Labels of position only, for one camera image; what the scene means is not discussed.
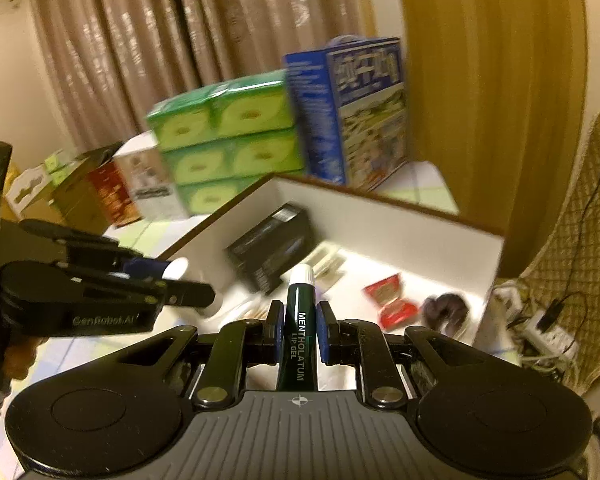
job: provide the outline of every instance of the black circular cover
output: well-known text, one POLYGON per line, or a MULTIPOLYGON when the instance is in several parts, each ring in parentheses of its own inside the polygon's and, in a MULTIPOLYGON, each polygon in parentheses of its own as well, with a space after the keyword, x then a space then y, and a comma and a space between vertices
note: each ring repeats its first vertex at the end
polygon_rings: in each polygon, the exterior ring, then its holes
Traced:
POLYGON ((181 419, 176 394, 133 367, 114 368, 69 372, 13 400, 5 428, 25 468, 56 476, 110 475, 171 443, 181 419))
POLYGON ((510 478, 557 472, 581 455, 591 432, 579 396, 512 365, 449 368, 421 399, 417 423, 451 462, 510 478))

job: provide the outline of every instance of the shiny curtain pattern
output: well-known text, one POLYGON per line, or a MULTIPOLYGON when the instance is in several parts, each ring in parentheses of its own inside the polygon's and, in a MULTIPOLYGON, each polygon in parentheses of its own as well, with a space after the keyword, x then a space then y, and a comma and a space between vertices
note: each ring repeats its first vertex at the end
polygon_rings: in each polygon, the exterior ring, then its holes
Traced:
POLYGON ((275 70, 284 54, 359 31, 353 0, 182 0, 200 78, 275 70))
POLYGON ((586 79, 584 0, 402 0, 418 156, 463 216, 507 233, 515 276, 552 230, 586 79))
POLYGON ((353 0, 33 0, 48 72, 87 150, 146 129, 153 104, 279 68, 356 33, 353 0))

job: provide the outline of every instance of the yellow curtain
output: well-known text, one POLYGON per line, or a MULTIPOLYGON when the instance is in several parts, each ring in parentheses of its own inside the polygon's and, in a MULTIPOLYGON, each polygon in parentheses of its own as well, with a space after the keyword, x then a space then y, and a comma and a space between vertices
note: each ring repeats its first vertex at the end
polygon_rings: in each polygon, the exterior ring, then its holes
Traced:
POLYGON ((402 0, 416 151, 522 272, 562 206, 586 86, 584 0, 402 0))

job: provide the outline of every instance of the open storage box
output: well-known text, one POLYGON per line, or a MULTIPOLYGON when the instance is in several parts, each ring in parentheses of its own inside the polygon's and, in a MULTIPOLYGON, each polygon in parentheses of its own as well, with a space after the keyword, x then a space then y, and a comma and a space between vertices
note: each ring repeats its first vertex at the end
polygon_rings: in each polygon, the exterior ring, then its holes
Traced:
MULTIPOLYGON (((362 288, 400 272, 403 297, 416 304, 445 292, 464 296, 470 312, 460 340, 474 341, 498 268, 502 234, 405 202, 278 174, 248 187, 161 255, 187 257, 185 278, 211 283, 219 293, 218 313, 209 318, 187 315, 200 332, 217 331, 228 313, 249 296, 237 282, 225 249, 287 202, 307 209, 318 238, 341 246, 346 256, 340 267, 344 276, 323 298, 337 319, 378 322, 378 309, 362 288)), ((284 301, 285 296, 286 284, 264 301, 284 301)), ((393 332, 403 331, 401 327, 393 332)))

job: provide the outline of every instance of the blue box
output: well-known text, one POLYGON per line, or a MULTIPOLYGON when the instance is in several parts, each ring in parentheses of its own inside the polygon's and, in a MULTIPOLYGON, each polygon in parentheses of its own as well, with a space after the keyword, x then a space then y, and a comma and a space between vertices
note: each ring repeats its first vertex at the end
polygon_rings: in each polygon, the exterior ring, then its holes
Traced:
POLYGON ((287 54, 285 62, 312 175, 372 189, 405 162, 400 39, 287 54))

